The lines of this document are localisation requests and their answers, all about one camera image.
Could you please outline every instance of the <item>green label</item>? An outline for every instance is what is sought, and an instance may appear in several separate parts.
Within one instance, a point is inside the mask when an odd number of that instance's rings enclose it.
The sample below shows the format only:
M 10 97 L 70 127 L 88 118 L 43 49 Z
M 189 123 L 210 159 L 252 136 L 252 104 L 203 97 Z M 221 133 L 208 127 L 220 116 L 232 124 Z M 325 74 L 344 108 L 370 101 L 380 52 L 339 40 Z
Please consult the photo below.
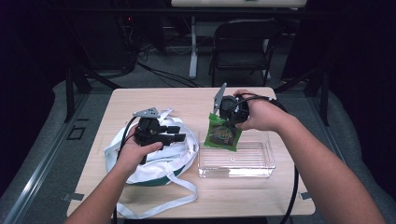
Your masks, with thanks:
M 227 120 L 221 119 L 215 114 L 209 115 L 209 129 L 205 139 L 207 147 L 221 147 L 236 151 L 242 130 L 235 128 Z

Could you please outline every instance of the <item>plastic storage box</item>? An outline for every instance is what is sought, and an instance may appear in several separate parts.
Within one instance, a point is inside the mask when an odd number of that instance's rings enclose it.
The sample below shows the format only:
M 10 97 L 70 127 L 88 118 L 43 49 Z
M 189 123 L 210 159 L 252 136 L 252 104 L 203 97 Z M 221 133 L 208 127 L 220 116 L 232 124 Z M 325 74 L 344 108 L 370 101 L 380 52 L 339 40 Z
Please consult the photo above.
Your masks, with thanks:
M 200 132 L 200 177 L 269 177 L 276 168 L 268 132 L 243 131 L 236 152 L 204 146 L 207 131 Z

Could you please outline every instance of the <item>table leg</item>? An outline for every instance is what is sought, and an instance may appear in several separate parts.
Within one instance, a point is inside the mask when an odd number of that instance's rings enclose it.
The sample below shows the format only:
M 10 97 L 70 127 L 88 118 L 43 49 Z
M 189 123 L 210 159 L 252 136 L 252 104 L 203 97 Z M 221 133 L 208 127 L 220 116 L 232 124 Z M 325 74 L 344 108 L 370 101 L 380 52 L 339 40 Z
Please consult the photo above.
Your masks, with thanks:
M 190 61 L 190 78 L 197 77 L 197 42 L 195 33 L 195 17 L 191 17 L 191 61 Z
M 269 39 L 264 39 L 264 41 L 262 41 L 262 49 L 264 50 L 264 52 L 267 51 L 268 42 L 269 42 Z M 265 77 L 265 70 L 262 70 L 262 76 Z M 266 81 L 268 81 L 268 80 L 271 80 L 271 74 L 269 71 L 268 71 Z

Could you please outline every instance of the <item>finger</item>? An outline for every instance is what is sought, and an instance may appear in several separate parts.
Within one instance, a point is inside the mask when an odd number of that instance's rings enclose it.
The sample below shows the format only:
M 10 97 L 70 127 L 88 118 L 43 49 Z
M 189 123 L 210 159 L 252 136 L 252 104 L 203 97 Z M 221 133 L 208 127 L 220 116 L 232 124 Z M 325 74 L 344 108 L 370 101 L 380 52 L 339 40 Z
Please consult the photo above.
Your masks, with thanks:
M 139 150 L 139 151 L 141 151 L 142 154 L 147 155 L 150 152 L 154 152 L 154 151 L 160 150 L 161 147 L 163 147 L 163 143 L 162 142 L 156 142 L 156 143 L 150 144 L 148 146 L 141 147 L 140 148 L 141 150 Z
M 248 90 L 237 90 L 236 92 L 233 93 L 233 95 L 234 96 L 235 95 L 242 95 L 242 94 L 248 93 L 248 92 L 249 92 Z
M 257 94 L 248 90 L 238 90 L 233 94 L 233 96 L 236 95 L 242 95 L 243 98 L 246 98 L 245 97 L 246 95 L 257 95 Z
M 137 124 L 132 126 L 132 128 L 129 130 L 129 132 L 128 132 L 127 136 L 126 136 L 127 138 L 129 138 L 130 136 L 132 136 L 136 132 L 136 127 L 137 127 Z
M 250 129 L 250 128 L 248 127 L 248 123 L 247 123 L 246 121 L 245 121 L 245 122 L 242 122 L 242 123 L 237 123 L 237 124 L 235 124 L 235 127 L 238 128 L 238 129 L 240 129 L 240 130 L 242 130 L 242 131 L 245 131 L 245 130 Z

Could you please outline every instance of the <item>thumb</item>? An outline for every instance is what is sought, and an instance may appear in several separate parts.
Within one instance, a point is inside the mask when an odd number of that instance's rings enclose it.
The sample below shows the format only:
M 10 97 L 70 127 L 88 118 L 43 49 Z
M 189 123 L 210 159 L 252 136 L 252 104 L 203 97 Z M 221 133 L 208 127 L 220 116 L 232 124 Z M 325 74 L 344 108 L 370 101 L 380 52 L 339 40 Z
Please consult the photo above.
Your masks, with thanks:
M 237 123 L 235 124 L 235 127 L 244 131 L 248 129 L 248 124 L 246 122 Z
M 161 147 L 163 147 L 163 143 L 162 142 L 156 142 L 156 143 L 150 144 L 148 146 L 142 147 L 142 149 L 143 149 L 142 151 L 147 155 L 150 152 L 160 150 Z

